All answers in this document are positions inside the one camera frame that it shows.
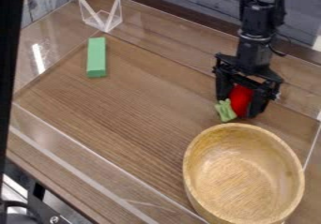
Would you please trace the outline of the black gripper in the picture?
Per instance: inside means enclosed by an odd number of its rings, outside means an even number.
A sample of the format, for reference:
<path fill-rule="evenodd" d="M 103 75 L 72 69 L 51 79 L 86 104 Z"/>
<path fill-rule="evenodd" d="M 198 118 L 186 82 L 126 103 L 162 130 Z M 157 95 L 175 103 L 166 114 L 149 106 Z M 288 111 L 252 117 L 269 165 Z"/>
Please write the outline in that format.
<path fill-rule="evenodd" d="M 246 69 L 238 65 L 236 56 L 220 52 L 214 57 L 217 60 L 213 67 L 217 99 L 225 100 L 229 97 L 236 84 L 254 90 L 248 111 L 248 117 L 254 118 L 266 109 L 269 101 L 277 100 L 284 79 L 270 67 Z"/>

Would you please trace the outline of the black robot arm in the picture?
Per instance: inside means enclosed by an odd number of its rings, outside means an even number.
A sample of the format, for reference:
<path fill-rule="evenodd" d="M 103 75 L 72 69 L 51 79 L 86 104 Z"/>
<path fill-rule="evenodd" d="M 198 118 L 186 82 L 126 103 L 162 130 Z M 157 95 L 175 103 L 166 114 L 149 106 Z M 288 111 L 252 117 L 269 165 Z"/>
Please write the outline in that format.
<path fill-rule="evenodd" d="M 240 0 L 237 52 L 220 52 L 213 67 L 217 100 L 240 118 L 256 117 L 278 98 L 284 79 L 270 64 L 284 53 L 272 44 L 285 16 L 285 0 Z"/>

